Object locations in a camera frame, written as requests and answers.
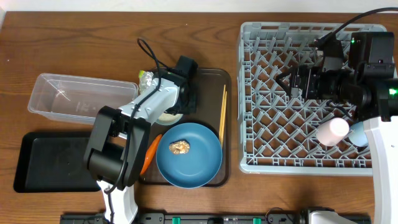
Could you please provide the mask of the light blue bowl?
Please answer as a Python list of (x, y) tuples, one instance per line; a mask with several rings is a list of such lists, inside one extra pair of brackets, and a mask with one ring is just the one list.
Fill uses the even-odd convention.
[(156, 123), (163, 126), (169, 126), (178, 122), (182, 118), (182, 116), (183, 114), (162, 113), (156, 120)]

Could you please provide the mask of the brown food scrap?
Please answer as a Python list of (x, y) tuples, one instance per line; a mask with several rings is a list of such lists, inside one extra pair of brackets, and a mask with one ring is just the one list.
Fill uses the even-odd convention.
[(169, 145), (169, 150), (173, 154), (186, 154), (190, 150), (190, 144), (186, 140), (176, 141)]

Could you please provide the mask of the foil wrapper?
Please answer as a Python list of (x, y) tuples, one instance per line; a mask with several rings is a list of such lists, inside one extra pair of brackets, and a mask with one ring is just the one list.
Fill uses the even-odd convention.
[(152, 83), (154, 74), (152, 72), (140, 70), (139, 71), (139, 93), (143, 94)]

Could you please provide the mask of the pink cup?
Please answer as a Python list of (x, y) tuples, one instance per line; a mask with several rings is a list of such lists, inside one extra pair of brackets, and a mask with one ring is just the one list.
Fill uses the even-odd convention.
[(325, 146), (337, 145), (349, 132), (349, 124), (343, 118), (333, 118), (317, 128), (316, 138)]

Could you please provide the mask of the orange carrot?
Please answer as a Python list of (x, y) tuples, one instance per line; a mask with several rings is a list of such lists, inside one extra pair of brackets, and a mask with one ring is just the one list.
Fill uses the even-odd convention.
[(142, 167), (140, 175), (144, 175), (146, 170), (149, 168), (155, 154), (157, 151), (157, 148), (159, 146), (160, 140), (162, 139), (162, 134), (159, 134), (151, 143), (149, 146), (147, 152), (146, 152), (146, 158), (144, 161), (144, 165)]

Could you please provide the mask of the dark blue plate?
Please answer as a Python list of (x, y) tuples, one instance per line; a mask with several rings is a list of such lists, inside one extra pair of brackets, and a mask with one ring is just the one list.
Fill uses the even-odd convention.
[[(186, 141), (185, 154), (174, 154), (169, 146)], [(170, 184), (194, 189), (206, 185), (221, 168), (223, 150), (216, 134), (198, 123), (182, 123), (169, 129), (160, 140), (156, 164), (162, 177)]]

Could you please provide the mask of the light blue cup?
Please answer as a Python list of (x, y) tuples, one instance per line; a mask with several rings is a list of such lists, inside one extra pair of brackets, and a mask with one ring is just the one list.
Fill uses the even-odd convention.
[(364, 124), (362, 121), (350, 126), (349, 130), (348, 139), (352, 144), (358, 147), (365, 147), (368, 145), (368, 139), (364, 132)]

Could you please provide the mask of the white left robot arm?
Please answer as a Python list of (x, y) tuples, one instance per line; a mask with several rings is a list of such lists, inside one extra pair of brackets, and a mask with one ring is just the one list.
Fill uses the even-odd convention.
[(150, 129), (162, 113), (190, 114), (196, 93), (189, 78), (167, 74), (132, 102), (102, 107), (83, 156), (104, 196), (104, 223), (132, 223), (137, 215), (134, 184), (144, 166)]

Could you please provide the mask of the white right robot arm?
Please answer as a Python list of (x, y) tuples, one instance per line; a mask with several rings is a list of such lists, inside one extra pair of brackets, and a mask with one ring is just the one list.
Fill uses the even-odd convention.
[(397, 223), (397, 78), (387, 67), (368, 73), (302, 65), (276, 76), (290, 96), (306, 100), (347, 101), (363, 122), (373, 166), (375, 223)]

